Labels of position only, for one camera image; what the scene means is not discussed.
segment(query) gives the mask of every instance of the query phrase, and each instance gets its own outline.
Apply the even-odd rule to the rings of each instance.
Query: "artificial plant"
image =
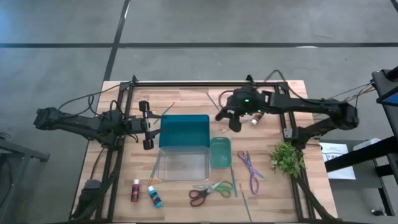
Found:
[[[297,178],[301,167],[305,168],[303,153],[296,150],[290,142],[283,142],[275,147],[275,151],[269,154],[273,171],[279,168],[283,174],[292,175]]]

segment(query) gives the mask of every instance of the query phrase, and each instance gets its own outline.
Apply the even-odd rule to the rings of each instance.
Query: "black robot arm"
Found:
[[[139,102],[142,118],[130,116],[125,118],[119,110],[111,110],[94,118],[64,113],[56,108],[44,108],[37,110],[34,125],[41,130],[61,129],[79,134],[89,140],[97,140],[103,147],[120,147],[120,137],[125,134],[145,134],[143,140],[144,149],[154,147],[153,138],[160,130],[150,131],[149,118],[163,118],[154,115],[149,110],[147,101]]]
[[[338,100],[313,100],[291,98],[289,95],[262,91],[254,86],[235,89],[228,97],[226,105],[216,115],[216,120],[229,119],[229,128],[235,132],[241,130],[239,117],[253,113],[283,114],[290,111],[327,114],[328,119],[319,121],[306,128],[293,130],[292,144],[304,149],[307,141],[317,135],[324,135],[334,129],[349,130],[359,124],[357,109],[347,102]]]

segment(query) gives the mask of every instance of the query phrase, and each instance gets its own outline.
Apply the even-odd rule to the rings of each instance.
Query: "gray floor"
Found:
[[[123,2],[0,1],[0,43],[112,42]],[[389,0],[135,0],[121,42],[397,42],[397,22]],[[0,131],[51,153],[46,164],[32,160],[14,211],[17,222],[67,220],[87,141],[64,131],[36,130],[35,111],[100,90],[110,52],[0,49]],[[288,79],[305,80],[308,95],[319,98],[367,83],[371,72],[397,66],[397,58],[398,48],[119,49],[111,80],[133,74],[140,80],[242,80],[247,74],[262,79],[278,68]],[[389,137],[376,98],[372,92],[359,99],[357,129],[333,131],[324,139]],[[79,101],[64,110],[85,106]],[[398,202],[395,181],[386,182]],[[369,214],[382,206],[375,190],[332,190],[344,220],[398,221]]]

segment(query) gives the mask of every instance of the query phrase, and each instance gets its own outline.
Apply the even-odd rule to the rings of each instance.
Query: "blue paint bottle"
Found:
[[[157,192],[156,192],[156,190],[154,189],[153,186],[149,186],[148,187],[148,192],[149,192],[150,198],[154,202],[155,207],[159,208],[160,206],[163,205],[163,202],[160,200],[160,197],[157,194]]]

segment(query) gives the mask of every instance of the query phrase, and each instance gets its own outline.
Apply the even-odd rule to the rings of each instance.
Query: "butcher block tabletop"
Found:
[[[306,98],[304,82],[301,80],[288,81],[290,87],[300,96]],[[104,82],[103,90],[118,85],[120,82]],[[231,192],[230,198],[224,198],[219,192],[214,191],[206,198],[206,202],[199,207],[190,206],[188,193],[193,185],[214,184],[219,180],[232,182],[230,169],[211,169],[210,178],[205,181],[178,181],[162,182],[155,174],[152,181],[153,187],[158,192],[163,206],[155,208],[147,192],[147,184],[159,154],[159,135],[154,139],[155,147],[144,150],[142,146],[143,134],[138,134],[139,143],[133,138],[127,137],[124,145],[123,161],[121,165],[116,203],[114,207],[114,222],[249,222],[244,201],[239,190],[239,184],[248,203],[253,222],[296,222],[294,200],[290,177],[282,175],[280,171],[272,171],[269,153],[275,149],[275,145],[283,141],[279,115],[265,114],[262,119],[253,126],[252,116],[244,116],[241,132],[235,133],[228,128],[228,120],[215,121],[218,109],[213,102],[218,102],[218,95],[225,90],[233,90],[237,87],[134,87],[130,114],[142,116],[138,109],[138,102],[146,100],[150,104],[150,110],[154,114],[162,114],[171,103],[173,106],[166,114],[207,114],[210,117],[210,138],[228,137],[231,140],[232,166],[235,173],[238,197]],[[258,90],[274,91],[272,87],[261,87]],[[221,99],[225,104],[229,93]],[[118,88],[102,93],[98,103],[98,113],[109,110],[109,104],[118,97]],[[297,126],[312,124],[310,113],[295,112]],[[159,129],[160,122],[154,124],[150,120],[151,130]],[[90,141],[86,151],[83,170],[79,186],[76,192],[74,207],[77,206],[81,189],[90,178],[95,160],[102,148],[96,141]],[[250,174],[244,162],[238,157],[238,151],[248,151],[253,167],[258,170],[265,179],[259,179],[259,191],[253,195],[250,190]],[[308,145],[303,150],[304,162],[307,170],[311,191],[326,210],[337,217],[335,203],[331,193],[328,175],[319,146]],[[101,180],[106,149],[101,154],[93,178]],[[140,180],[139,202],[131,202],[131,191],[134,179]],[[109,205],[110,189],[105,196],[103,217],[106,217]],[[300,190],[303,212],[308,217],[305,198]]]

